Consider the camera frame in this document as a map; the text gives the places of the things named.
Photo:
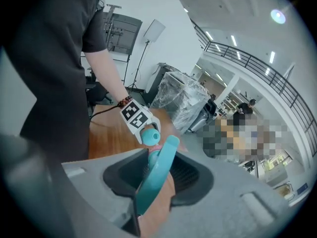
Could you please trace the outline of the round ceiling lamp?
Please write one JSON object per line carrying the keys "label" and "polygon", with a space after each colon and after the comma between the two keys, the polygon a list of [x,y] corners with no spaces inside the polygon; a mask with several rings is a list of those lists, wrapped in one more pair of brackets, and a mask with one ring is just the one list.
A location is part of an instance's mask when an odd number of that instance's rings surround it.
{"label": "round ceiling lamp", "polygon": [[278,23],[278,24],[284,24],[286,22],[286,17],[283,14],[282,11],[278,10],[278,9],[273,9],[270,12],[270,16],[273,19],[274,22]]}

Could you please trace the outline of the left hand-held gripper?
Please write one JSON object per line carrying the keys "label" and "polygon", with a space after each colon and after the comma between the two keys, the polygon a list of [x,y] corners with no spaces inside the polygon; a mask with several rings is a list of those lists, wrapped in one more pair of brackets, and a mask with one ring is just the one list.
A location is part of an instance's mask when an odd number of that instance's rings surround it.
{"label": "left hand-held gripper", "polygon": [[146,125],[152,125],[159,133],[161,124],[149,108],[142,106],[136,100],[132,100],[120,110],[123,121],[129,128],[130,132],[135,135],[139,144],[143,144],[140,130]]}

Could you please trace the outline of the white light panel on stand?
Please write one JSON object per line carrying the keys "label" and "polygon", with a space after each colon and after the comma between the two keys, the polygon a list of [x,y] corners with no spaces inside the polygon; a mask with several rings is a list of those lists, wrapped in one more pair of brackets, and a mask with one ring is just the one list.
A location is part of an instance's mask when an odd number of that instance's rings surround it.
{"label": "white light panel on stand", "polygon": [[137,75],[141,67],[141,63],[144,60],[144,56],[146,56],[145,52],[150,43],[157,41],[157,39],[160,37],[162,32],[165,30],[165,28],[166,27],[160,21],[154,19],[152,23],[150,24],[150,26],[148,27],[148,29],[146,30],[146,32],[144,33],[144,39],[146,40],[146,42],[145,42],[145,46],[144,46],[141,58],[139,60],[138,66],[135,70],[133,83],[127,87],[129,93],[133,92],[134,90],[136,90],[137,92],[140,91],[140,89],[136,86],[136,82],[137,82]]}

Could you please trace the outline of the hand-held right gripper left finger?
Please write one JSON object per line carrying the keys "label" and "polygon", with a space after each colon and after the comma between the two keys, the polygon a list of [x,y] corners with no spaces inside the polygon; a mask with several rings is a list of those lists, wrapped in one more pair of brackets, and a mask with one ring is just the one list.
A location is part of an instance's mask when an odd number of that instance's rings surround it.
{"label": "hand-held right gripper left finger", "polygon": [[138,238],[135,192],[147,149],[63,163],[63,202],[76,238]]}

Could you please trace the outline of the black balcony railing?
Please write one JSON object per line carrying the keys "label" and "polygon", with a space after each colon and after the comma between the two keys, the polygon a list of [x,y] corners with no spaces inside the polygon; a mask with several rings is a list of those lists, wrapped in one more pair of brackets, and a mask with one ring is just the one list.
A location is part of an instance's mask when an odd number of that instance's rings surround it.
{"label": "black balcony railing", "polygon": [[191,22],[204,52],[244,67],[269,85],[282,98],[297,117],[308,140],[312,156],[315,156],[317,154],[317,120],[302,96],[289,81],[257,57],[232,46],[210,40],[194,21]]}

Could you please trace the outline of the light blue egg-shaped object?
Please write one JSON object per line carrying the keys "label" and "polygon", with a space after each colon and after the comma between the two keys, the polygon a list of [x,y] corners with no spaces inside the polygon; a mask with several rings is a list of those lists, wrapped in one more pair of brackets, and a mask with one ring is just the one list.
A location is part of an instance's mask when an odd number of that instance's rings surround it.
{"label": "light blue egg-shaped object", "polygon": [[160,141],[160,132],[154,128],[148,128],[141,133],[141,139],[146,146],[155,146]]}

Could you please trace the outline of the person's left forearm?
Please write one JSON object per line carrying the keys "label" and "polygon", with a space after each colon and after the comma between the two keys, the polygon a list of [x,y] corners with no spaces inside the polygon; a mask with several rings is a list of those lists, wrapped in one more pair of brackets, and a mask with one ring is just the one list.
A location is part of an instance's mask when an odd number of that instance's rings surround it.
{"label": "person's left forearm", "polygon": [[131,102],[132,98],[124,87],[116,65],[108,50],[105,49],[99,52],[84,53],[84,55],[97,80],[115,98],[119,106],[123,108]]}

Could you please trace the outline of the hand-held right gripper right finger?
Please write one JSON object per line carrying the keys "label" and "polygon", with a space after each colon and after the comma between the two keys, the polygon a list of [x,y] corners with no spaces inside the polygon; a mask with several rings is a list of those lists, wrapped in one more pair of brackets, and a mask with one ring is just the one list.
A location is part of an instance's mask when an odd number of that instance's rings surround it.
{"label": "hand-held right gripper right finger", "polygon": [[177,153],[176,194],[158,238],[262,238],[287,201],[269,185],[225,161]]}

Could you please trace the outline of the black monitor on stand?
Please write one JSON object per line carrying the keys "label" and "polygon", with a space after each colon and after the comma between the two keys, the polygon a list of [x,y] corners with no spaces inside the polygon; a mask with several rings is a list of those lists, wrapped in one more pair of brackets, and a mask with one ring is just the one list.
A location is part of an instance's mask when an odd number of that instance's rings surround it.
{"label": "black monitor on stand", "polygon": [[116,61],[128,63],[133,52],[135,41],[142,21],[133,17],[115,13],[121,6],[107,4],[108,12],[103,14],[103,31],[106,48],[115,55]]}

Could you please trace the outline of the grey wheeled machine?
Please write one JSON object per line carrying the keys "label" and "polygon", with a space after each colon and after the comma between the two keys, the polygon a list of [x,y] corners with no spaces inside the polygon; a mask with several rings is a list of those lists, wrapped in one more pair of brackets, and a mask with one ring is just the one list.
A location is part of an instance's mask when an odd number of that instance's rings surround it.
{"label": "grey wheeled machine", "polygon": [[195,133],[204,125],[208,124],[209,122],[211,122],[212,120],[216,118],[217,105],[214,103],[214,100],[215,100],[215,95],[212,94],[210,99],[207,101],[207,103],[204,105],[202,110],[199,112],[199,115],[197,116],[197,118],[188,128],[187,130],[188,132]]}

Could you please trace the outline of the black office chair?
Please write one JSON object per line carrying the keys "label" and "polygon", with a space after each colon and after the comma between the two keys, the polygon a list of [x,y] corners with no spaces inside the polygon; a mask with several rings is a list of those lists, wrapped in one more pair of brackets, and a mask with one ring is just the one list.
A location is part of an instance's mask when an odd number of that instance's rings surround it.
{"label": "black office chair", "polygon": [[107,97],[107,94],[108,91],[99,82],[86,85],[86,98],[89,106],[95,106],[104,99],[107,99],[112,104],[113,101]]}

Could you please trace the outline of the plastic-wrapped machine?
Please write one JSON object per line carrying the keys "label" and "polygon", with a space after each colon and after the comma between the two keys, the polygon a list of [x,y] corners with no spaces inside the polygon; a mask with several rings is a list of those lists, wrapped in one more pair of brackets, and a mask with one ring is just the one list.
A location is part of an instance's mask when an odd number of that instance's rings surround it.
{"label": "plastic-wrapped machine", "polygon": [[164,74],[151,109],[164,109],[180,134],[184,134],[210,99],[198,81],[178,72]]}

